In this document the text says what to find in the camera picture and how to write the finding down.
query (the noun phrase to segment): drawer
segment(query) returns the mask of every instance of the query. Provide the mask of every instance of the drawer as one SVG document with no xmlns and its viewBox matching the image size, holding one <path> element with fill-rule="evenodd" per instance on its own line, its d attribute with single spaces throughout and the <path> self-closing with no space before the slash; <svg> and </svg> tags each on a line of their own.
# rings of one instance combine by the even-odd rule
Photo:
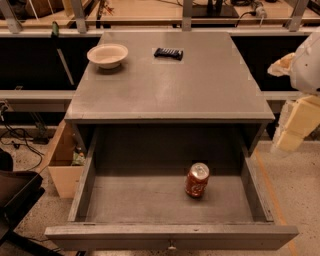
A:
<svg viewBox="0 0 320 256">
<path fill-rule="evenodd" d="M 69 215 L 46 236 L 66 250 L 276 250 L 277 226 L 237 124 L 113 124 L 96 128 Z M 201 199 L 184 191 L 194 162 L 210 169 Z"/>
</svg>

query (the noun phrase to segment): white bowl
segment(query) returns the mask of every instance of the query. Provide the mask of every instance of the white bowl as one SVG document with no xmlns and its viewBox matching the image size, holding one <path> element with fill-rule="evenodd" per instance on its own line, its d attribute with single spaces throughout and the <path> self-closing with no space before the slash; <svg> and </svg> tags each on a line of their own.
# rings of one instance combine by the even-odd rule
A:
<svg viewBox="0 0 320 256">
<path fill-rule="evenodd" d="M 127 47 L 120 44 L 99 44 L 87 53 L 87 57 L 91 62 L 104 69 L 119 66 L 127 55 Z"/>
</svg>

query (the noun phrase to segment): floor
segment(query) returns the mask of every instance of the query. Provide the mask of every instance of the floor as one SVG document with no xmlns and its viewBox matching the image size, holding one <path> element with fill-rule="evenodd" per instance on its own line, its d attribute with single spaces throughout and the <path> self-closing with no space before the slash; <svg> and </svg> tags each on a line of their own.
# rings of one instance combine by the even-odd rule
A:
<svg viewBox="0 0 320 256">
<path fill-rule="evenodd" d="M 278 225 L 296 225 L 300 231 L 293 241 L 278 251 L 108 251 L 92 252 L 98 256 L 314 256 L 320 255 L 320 142 L 304 142 L 299 150 L 286 158 L 270 153 L 270 141 L 259 142 L 252 155 L 257 178 L 262 184 L 273 217 Z M 28 169 L 35 165 L 39 156 L 26 147 L 15 149 L 12 145 L 0 147 L 12 154 L 15 170 Z M 47 146 L 34 145 L 46 153 Z M 33 239 L 50 249 L 57 249 L 47 241 L 44 231 L 47 226 L 64 225 L 67 222 L 72 200 L 60 199 L 50 174 L 41 173 L 46 192 L 17 227 L 16 232 Z M 60 251 L 62 255 L 74 252 Z M 30 254 L 9 243 L 0 247 L 1 256 L 28 256 Z"/>
</svg>

